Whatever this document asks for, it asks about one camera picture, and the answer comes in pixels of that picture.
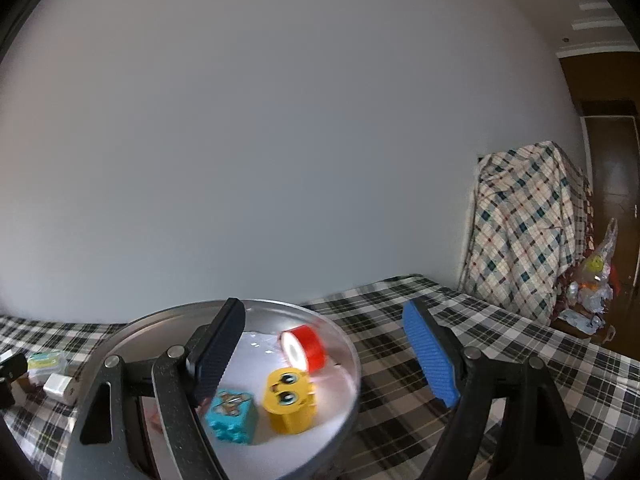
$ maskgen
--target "cartoon eye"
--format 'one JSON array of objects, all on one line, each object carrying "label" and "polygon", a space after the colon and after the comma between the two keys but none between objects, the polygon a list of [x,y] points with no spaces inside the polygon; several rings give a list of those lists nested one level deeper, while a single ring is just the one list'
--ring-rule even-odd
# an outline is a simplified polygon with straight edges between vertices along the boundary
[{"label": "cartoon eye", "polygon": [[293,384],[293,383],[297,383],[298,382],[298,375],[297,374],[282,374],[280,376],[280,382],[282,384]]},{"label": "cartoon eye", "polygon": [[282,392],[278,394],[278,404],[281,406],[290,406],[298,400],[298,396],[294,392]]}]

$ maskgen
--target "door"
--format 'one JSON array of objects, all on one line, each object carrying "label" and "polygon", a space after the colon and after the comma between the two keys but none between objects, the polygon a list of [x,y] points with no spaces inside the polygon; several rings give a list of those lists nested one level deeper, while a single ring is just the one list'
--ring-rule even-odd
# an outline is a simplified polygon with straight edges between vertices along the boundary
[{"label": "door", "polygon": [[640,153],[636,118],[592,116],[584,118],[593,172],[593,227],[596,246],[609,219],[618,219],[618,241],[613,264],[623,293],[630,295],[636,281],[640,222],[638,221]]}]

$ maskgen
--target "teal toy block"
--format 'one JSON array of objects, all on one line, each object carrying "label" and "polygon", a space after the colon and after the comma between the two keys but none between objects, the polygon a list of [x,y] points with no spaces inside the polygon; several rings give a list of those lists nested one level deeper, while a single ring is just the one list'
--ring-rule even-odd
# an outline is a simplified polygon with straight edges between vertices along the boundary
[{"label": "teal toy block", "polygon": [[258,422],[254,396],[218,390],[204,418],[218,440],[250,444]]}]

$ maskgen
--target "red tape roll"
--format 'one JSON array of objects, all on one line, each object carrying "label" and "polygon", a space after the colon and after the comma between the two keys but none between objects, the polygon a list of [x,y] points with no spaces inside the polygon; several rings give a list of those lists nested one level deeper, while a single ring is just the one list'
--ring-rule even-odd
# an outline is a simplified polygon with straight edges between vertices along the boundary
[{"label": "red tape roll", "polygon": [[280,334],[282,351],[289,364],[310,374],[317,372],[326,363],[322,342],[309,325],[300,325]]}]

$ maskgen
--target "table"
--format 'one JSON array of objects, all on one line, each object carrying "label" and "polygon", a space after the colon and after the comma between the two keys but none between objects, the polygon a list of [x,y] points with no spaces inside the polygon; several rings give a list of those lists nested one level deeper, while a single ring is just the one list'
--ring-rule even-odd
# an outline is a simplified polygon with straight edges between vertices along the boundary
[{"label": "table", "polygon": [[[548,365],[574,425],[587,479],[604,479],[640,431],[640,362],[491,306],[419,274],[348,290],[305,306],[328,316],[353,341],[362,363],[358,432],[344,480],[411,480],[426,464],[448,411],[433,398],[404,331],[402,305],[423,298],[463,345],[488,357],[522,362],[537,353]],[[62,324],[0,317],[0,351],[63,349],[82,364],[119,325]],[[496,400],[471,475],[484,478],[495,449]],[[4,414],[43,477],[57,480],[76,410],[30,396]]]}]

